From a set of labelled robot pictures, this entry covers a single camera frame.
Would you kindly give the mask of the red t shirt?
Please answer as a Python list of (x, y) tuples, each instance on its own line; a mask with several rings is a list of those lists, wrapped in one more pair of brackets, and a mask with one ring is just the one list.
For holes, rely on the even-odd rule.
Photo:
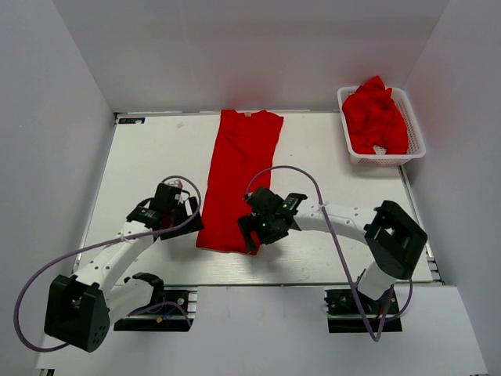
[(212, 251), (247, 252), (238, 218), (251, 207), (243, 196), (246, 188), (270, 187), (273, 156), (283, 127), (283, 117), (261, 110), (246, 114), (221, 112), (204, 198), (202, 222), (196, 246)]

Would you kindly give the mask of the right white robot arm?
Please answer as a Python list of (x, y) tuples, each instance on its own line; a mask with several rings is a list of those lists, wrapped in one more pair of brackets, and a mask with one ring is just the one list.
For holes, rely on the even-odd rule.
[(398, 280), (411, 280), (428, 240), (426, 232), (396, 202), (378, 207), (356, 208), (320, 204), (302, 193), (286, 198), (259, 187), (244, 197), (251, 213), (237, 223), (248, 253), (259, 244), (272, 244), (291, 230), (334, 230), (340, 237), (366, 245), (373, 262), (363, 272), (353, 293), (355, 306), (369, 313), (382, 302), (383, 294)]

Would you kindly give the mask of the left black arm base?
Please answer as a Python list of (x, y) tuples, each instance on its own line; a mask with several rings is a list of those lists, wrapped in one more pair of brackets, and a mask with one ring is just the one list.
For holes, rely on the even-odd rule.
[(115, 332), (186, 333), (196, 314), (195, 287), (164, 287), (143, 313), (114, 324)]

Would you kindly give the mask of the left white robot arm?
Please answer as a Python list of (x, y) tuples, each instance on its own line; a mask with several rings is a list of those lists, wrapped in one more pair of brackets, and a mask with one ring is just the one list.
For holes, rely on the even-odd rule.
[(155, 313), (164, 307), (163, 280), (152, 273), (126, 272), (139, 256), (162, 240), (204, 228), (201, 197), (184, 190), (178, 176), (158, 184), (152, 197), (127, 215), (111, 244), (101, 246), (88, 264), (49, 287), (44, 332), (91, 353), (109, 329), (131, 313)]

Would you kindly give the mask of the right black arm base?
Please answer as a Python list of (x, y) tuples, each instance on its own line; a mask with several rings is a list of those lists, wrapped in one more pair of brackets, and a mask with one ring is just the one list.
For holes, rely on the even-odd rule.
[[(376, 301), (360, 295), (360, 300), (364, 313), (373, 332), (379, 330), (380, 321), (383, 316), (385, 304), (387, 303), (388, 291)], [(331, 334), (353, 334), (366, 333), (367, 329), (355, 304), (355, 300), (349, 288), (327, 289), (324, 291), (324, 301), (326, 303), (328, 330)], [(402, 322), (400, 318), (392, 319), (400, 312), (396, 294), (391, 296), (391, 302), (385, 317), (382, 331), (384, 333), (402, 332)]]

